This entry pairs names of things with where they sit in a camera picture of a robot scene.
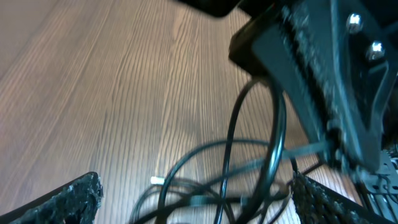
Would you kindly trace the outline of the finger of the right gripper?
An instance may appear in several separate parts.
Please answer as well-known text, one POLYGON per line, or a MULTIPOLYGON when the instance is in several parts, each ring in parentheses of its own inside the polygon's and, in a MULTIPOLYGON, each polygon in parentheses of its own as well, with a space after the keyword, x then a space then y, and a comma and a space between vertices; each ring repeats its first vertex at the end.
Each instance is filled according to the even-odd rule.
POLYGON ((266 12, 231 38, 229 59, 254 77, 271 77, 286 92, 310 143, 326 138, 322 105, 299 62, 289 14, 266 12))
POLYGON ((343 170, 378 170, 397 82, 397 4, 289 1, 280 12, 343 170))

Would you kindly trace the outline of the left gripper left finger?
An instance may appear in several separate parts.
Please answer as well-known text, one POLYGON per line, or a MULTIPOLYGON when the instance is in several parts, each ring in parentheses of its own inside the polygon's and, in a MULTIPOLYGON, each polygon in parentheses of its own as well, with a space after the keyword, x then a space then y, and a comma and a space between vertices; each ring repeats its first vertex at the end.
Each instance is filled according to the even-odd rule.
POLYGON ((1 223, 87 223, 95 217, 103 198, 96 172, 88 172, 63 186, 1 215, 1 223))

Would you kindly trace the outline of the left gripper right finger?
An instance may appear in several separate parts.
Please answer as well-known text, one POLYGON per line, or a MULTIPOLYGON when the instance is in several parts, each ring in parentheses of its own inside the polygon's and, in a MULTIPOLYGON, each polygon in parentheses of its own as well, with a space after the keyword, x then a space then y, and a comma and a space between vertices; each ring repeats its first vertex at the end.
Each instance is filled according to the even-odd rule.
POLYGON ((294 175, 293 201, 301 223, 388 224, 390 220, 301 174, 294 175))

